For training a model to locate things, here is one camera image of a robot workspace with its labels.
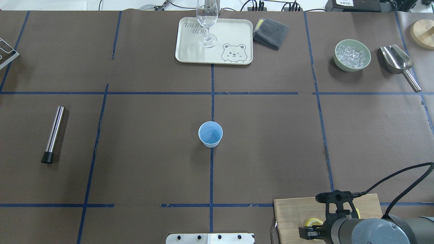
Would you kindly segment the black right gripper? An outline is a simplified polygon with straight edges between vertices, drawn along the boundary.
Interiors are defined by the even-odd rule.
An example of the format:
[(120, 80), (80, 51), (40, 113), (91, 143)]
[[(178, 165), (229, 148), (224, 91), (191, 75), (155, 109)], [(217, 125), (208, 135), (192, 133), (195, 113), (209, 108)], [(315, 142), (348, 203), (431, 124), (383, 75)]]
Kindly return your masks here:
[(333, 244), (332, 225), (341, 218), (359, 218), (359, 214), (353, 204), (354, 198), (360, 197), (360, 193), (334, 190), (316, 195), (316, 201), (325, 204), (325, 221), (321, 227), (298, 227), (299, 237), (304, 240), (324, 240), (326, 244)]

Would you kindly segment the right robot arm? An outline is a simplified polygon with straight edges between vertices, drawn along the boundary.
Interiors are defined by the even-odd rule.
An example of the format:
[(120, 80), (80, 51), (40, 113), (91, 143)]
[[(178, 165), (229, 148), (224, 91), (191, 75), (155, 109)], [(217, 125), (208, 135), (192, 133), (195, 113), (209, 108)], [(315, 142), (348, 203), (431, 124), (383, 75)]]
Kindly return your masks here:
[(433, 217), (359, 218), (353, 199), (361, 194), (335, 190), (316, 195), (325, 204), (325, 221), (321, 225), (298, 228), (305, 240), (323, 240), (327, 244), (432, 244)]

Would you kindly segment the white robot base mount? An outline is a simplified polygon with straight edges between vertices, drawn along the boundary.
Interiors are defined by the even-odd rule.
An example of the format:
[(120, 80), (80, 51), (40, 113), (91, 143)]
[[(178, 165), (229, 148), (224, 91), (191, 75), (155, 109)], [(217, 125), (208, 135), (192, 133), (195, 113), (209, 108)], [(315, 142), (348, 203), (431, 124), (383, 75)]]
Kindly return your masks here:
[(252, 233), (173, 233), (166, 244), (254, 244)]

